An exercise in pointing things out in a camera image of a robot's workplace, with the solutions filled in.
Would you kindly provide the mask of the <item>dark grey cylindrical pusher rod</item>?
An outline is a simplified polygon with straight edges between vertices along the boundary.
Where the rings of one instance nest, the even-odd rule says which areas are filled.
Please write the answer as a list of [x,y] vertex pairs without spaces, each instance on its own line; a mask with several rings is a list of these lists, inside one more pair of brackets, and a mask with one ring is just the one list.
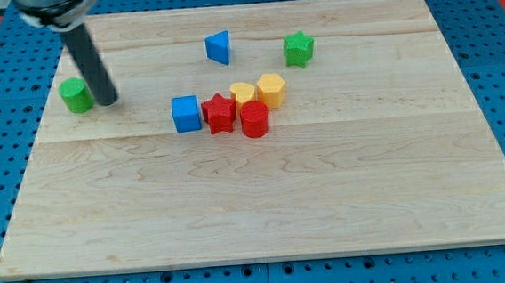
[[85,79],[95,101],[103,107],[113,105],[118,100],[118,92],[92,41],[88,28],[80,24],[70,31],[60,33],[60,38]]

